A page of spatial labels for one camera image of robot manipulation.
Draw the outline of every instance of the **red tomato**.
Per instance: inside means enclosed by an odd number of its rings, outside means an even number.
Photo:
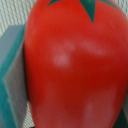
[[[24,48],[36,128],[112,128],[128,83],[128,21],[112,0],[38,0]]]

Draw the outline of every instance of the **toy tomato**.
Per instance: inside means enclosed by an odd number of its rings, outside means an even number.
[[[24,48],[36,128],[112,128],[128,83],[128,21],[112,0],[38,0]]]

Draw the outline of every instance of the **tomato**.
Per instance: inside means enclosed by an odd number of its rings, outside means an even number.
[[[38,0],[24,50],[36,128],[112,128],[128,89],[128,20],[112,0]]]

